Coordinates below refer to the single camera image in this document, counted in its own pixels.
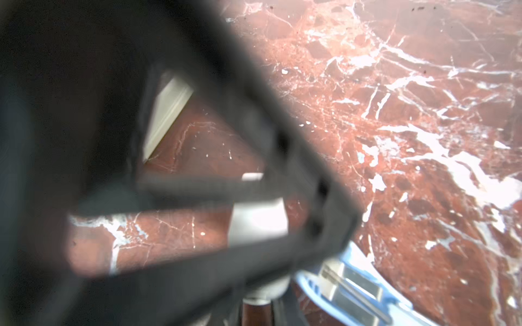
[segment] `marble floor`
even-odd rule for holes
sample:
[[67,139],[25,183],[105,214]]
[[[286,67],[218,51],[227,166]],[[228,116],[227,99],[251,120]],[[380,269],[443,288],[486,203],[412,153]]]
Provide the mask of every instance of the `marble floor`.
[[[522,324],[522,2],[221,0],[302,135],[359,200],[354,241],[441,325]],[[263,162],[189,101],[146,163],[240,178]],[[290,229],[306,207],[286,202]],[[105,274],[227,246],[230,208],[71,218]],[[311,325],[337,325],[304,295]]]

